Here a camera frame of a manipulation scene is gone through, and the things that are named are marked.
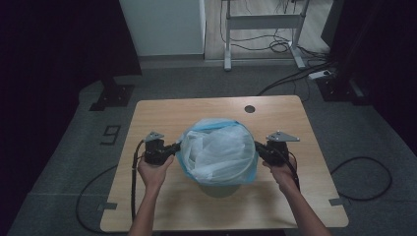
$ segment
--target blue plastic bag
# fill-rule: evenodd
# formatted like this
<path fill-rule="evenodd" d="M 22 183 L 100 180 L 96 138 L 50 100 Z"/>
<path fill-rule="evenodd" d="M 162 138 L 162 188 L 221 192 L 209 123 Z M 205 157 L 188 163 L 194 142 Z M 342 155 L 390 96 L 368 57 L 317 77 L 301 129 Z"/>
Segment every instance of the blue plastic bag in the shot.
<path fill-rule="evenodd" d="M 230 119 L 203 119 L 187 129 L 176 153 L 187 176 L 202 185 L 226 186 L 254 181 L 258 154 L 246 127 Z"/>

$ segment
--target printed number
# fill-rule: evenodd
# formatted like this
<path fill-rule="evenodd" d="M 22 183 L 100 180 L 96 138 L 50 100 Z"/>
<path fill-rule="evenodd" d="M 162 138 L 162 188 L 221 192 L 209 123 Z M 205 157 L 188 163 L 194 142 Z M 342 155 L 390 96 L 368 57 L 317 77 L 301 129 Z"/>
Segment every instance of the printed number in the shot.
<path fill-rule="evenodd" d="M 101 142 L 101 145 L 104 146 L 114 146 L 114 144 L 116 144 L 116 140 L 117 140 L 117 136 L 119 135 L 119 131 L 120 131 L 120 126 L 107 126 L 105 128 L 104 134 L 103 136 L 113 136 L 113 141 L 112 142 Z"/>

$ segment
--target hand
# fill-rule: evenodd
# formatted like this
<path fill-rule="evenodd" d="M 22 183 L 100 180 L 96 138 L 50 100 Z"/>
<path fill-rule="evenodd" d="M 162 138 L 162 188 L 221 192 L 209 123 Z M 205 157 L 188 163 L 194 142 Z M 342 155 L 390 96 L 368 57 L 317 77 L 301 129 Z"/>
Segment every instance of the hand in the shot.
<path fill-rule="evenodd" d="M 295 158 L 290 156 L 289 162 L 294 167 L 294 169 L 297 170 L 297 162 L 295 161 Z M 269 168 L 270 173 L 272 174 L 276 183 L 279 185 L 279 189 L 281 191 L 287 188 L 297 188 L 292 176 L 292 172 L 286 164 L 283 164 L 282 166 L 271 166 L 264 161 L 262 165 Z"/>
<path fill-rule="evenodd" d="M 145 162 L 145 159 L 141 156 L 141 160 L 138 164 L 138 172 L 144 181 L 147 189 L 158 190 L 165 181 L 166 170 L 169 165 L 174 161 L 174 156 L 169 156 L 163 165 L 151 165 Z"/>

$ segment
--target white wall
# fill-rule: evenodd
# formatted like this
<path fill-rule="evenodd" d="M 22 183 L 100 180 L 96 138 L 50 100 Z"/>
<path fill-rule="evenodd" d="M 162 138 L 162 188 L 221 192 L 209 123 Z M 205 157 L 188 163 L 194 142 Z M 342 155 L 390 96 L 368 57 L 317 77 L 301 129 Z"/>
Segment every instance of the white wall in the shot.
<path fill-rule="evenodd" d="M 138 56 L 204 53 L 204 0 L 119 1 Z"/>

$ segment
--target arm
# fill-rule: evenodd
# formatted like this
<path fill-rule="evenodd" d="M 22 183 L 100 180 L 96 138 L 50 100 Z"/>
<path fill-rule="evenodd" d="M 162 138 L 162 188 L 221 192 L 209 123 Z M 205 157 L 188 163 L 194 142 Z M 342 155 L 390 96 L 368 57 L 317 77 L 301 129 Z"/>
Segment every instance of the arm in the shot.
<path fill-rule="evenodd" d="M 152 234 L 156 199 L 165 180 L 166 170 L 173 160 L 174 157 L 169 156 L 163 165 L 154 166 L 147 164 L 141 158 L 138 164 L 138 171 L 145 184 L 145 195 L 128 235 L 150 236 Z"/>
<path fill-rule="evenodd" d="M 295 161 L 291 159 L 290 162 L 294 166 Z M 288 166 L 270 166 L 266 162 L 263 162 L 263 165 L 270 169 L 270 173 L 272 173 L 273 178 L 279 185 L 279 190 L 288 200 L 301 234 L 304 236 L 331 235 L 307 203 L 306 199 L 298 191 Z"/>

